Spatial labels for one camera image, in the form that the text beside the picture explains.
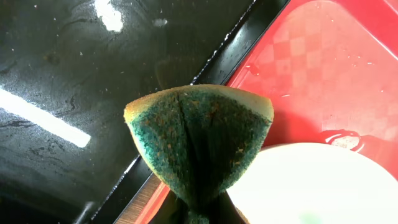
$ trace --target red plastic tray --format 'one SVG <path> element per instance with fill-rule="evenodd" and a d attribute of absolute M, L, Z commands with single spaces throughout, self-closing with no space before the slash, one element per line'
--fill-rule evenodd
<path fill-rule="evenodd" d="M 397 0 L 291 0 L 228 86 L 272 100 L 266 146 L 336 144 L 398 179 L 397 27 Z M 158 190 L 164 200 L 169 189 Z M 136 223 L 163 200 L 148 203 Z"/>

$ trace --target wet surface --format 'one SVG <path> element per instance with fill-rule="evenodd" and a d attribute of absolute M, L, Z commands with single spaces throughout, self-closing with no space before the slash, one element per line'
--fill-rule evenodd
<path fill-rule="evenodd" d="M 92 215 L 137 156 L 125 105 L 189 84 L 250 3 L 1 1 L 0 195 Z"/>

